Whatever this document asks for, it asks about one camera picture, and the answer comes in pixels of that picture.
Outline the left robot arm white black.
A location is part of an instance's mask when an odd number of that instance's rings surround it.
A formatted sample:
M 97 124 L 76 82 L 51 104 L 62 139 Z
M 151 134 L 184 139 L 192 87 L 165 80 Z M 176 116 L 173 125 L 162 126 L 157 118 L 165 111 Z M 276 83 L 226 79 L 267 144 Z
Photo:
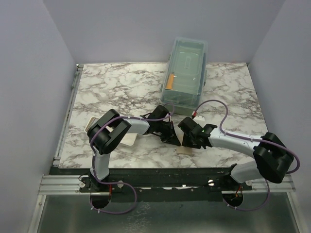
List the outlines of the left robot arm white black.
M 181 143 L 171 120 L 172 112 L 165 106 L 158 105 L 151 113 L 141 116 L 121 116 L 110 109 L 87 131 L 89 143 L 93 150 L 90 172 L 93 176 L 91 186 L 98 192 L 107 188 L 109 160 L 111 152 L 129 133 L 141 135 L 153 134 L 162 143 L 180 146 Z

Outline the white rectangular plastic tray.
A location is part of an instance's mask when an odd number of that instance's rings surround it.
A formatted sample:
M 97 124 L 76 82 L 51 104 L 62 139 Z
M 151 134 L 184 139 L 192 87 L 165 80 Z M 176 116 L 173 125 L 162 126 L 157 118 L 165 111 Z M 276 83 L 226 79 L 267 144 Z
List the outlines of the white rectangular plastic tray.
M 85 126 L 84 131 L 87 133 L 87 131 L 91 128 L 91 126 L 93 126 L 98 120 L 99 118 L 92 116 L 89 119 L 87 125 Z M 138 135 L 137 133 L 127 133 L 120 141 L 120 144 L 128 147 L 133 146 L 137 138 L 137 135 Z

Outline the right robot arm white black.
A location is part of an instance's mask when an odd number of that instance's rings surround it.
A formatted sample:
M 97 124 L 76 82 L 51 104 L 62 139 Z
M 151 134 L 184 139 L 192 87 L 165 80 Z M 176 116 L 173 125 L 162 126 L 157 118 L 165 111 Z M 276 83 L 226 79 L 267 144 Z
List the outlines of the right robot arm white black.
M 201 126 L 191 117 L 178 124 L 184 133 L 183 146 L 190 148 L 216 147 L 232 150 L 253 159 L 244 164 L 232 165 L 231 171 L 224 177 L 224 186 L 235 190 L 248 180 L 264 178 L 272 183 L 282 183 L 294 161 L 294 155 L 273 133 L 254 136 L 225 132 L 213 124 Z

